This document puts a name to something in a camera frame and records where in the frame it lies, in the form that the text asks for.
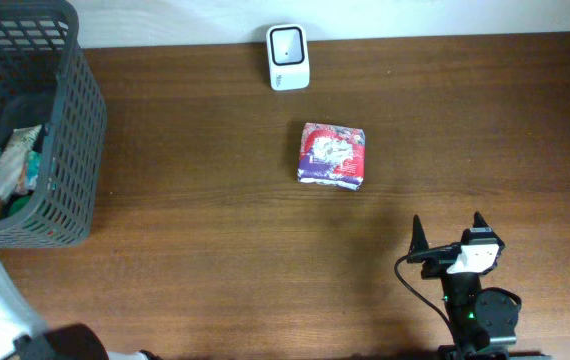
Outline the red purple tissue pack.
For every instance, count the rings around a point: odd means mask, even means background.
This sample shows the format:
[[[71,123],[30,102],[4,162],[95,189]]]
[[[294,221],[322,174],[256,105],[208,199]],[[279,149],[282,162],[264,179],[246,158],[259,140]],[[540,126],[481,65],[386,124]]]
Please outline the red purple tissue pack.
[[[356,191],[364,181],[366,136],[362,129],[306,123],[297,180]]]

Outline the white Pantene tube gold cap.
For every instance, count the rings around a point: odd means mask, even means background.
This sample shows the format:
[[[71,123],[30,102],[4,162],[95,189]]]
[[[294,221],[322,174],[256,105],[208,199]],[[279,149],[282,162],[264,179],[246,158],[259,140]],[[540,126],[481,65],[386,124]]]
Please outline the white Pantene tube gold cap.
[[[41,125],[15,129],[0,154],[0,217],[27,173],[29,156],[40,131]]]

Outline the light teal wipes packet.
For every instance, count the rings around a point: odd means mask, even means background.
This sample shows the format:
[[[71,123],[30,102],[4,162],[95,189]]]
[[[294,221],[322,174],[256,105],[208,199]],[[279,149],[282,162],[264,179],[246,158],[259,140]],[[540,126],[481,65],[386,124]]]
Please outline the light teal wipes packet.
[[[18,182],[14,189],[15,195],[27,195],[37,187],[41,154],[29,151],[25,157]]]

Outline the green round lid jar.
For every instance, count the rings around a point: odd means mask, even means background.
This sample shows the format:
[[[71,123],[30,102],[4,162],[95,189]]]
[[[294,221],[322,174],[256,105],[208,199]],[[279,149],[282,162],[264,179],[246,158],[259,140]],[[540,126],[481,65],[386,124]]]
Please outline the green round lid jar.
[[[21,196],[21,197],[16,197],[10,204],[9,207],[7,209],[7,216],[11,217],[14,214],[16,214],[17,212],[19,212],[21,209],[23,209],[31,200],[31,196],[30,195],[25,195],[25,196]]]

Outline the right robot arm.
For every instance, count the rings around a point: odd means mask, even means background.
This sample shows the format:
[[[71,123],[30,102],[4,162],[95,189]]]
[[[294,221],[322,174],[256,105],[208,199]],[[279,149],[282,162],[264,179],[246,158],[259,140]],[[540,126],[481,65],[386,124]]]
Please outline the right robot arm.
[[[444,310],[417,292],[402,277],[406,288],[443,319],[452,336],[451,345],[438,348],[440,359],[545,359],[542,353],[512,353],[516,344],[516,326],[522,300],[502,288],[481,285],[481,277],[498,265],[504,242],[487,224],[482,215],[473,215],[473,224],[463,231],[461,240],[440,247],[431,247],[420,218],[413,217],[412,237],[408,254],[394,266],[420,263],[423,280],[438,279],[443,290]]]

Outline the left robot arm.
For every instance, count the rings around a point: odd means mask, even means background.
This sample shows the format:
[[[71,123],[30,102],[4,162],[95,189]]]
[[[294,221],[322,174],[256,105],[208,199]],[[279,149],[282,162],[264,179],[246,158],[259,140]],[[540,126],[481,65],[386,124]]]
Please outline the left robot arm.
[[[152,360],[147,350],[108,351],[86,325],[50,327],[18,291],[0,262],[0,359]]]

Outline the white barcode scanner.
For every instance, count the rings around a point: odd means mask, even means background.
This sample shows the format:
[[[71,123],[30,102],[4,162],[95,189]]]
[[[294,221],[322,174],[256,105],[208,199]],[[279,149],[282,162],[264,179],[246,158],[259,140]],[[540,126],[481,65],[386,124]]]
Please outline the white barcode scanner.
[[[280,24],[266,31],[270,86],[274,91],[306,88],[310,83],[308,43],[299,24]]]

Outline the dark grey plastic basket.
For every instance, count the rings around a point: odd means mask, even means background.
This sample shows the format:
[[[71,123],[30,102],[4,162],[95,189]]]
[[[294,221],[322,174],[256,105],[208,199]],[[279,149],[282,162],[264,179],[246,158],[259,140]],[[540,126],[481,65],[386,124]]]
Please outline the dark grey plastic basket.
[[[0,1],[0,148],[40,126],[35,190],[0,216],[0,248],[74,246],[87,238],[107,109],[67,1]]]

